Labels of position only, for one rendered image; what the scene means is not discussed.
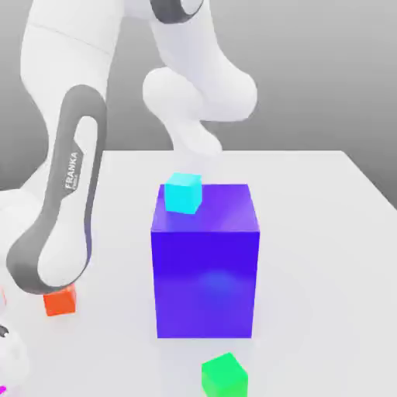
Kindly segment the small cyan cube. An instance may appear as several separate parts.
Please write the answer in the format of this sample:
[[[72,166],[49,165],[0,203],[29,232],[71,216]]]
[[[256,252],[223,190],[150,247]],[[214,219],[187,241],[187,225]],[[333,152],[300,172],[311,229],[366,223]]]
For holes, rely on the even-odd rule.
[[[175,172],[164,185],[165,209],[193,215],[202,203],[202,176]]]

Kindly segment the large blue box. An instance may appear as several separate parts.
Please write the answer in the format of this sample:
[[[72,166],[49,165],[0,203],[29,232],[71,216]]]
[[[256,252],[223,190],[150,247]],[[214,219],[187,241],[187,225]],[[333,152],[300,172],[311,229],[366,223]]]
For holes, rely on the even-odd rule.
[[[165,209],[150,230],[157,335],[252,335],[260,227],[246,184],[204,185],[196,214]]]

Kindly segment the small green cube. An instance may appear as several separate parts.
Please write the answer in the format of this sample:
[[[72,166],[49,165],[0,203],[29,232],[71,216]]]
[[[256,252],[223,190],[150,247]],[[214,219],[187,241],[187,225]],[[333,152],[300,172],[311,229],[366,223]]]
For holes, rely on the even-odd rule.
[[[232,353],[202,364],[205,397],[247,397],[248,374]]]

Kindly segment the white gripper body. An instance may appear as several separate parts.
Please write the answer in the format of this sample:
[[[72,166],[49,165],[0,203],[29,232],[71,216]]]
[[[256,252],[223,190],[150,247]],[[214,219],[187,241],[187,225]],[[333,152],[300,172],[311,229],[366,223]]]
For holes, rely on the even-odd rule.
[[[29,375],[29,357],[21,340],[0,340],[0,385],[6,392],[0,397],[16,397]]]

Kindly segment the small orange cube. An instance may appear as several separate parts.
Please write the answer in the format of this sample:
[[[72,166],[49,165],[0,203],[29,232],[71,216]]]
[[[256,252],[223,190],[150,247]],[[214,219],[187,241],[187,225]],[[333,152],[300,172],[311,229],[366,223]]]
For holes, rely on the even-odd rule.
[[[63,290],[43,295],[47,316],[59,316],[76,311],[76,291],[74,285]]]

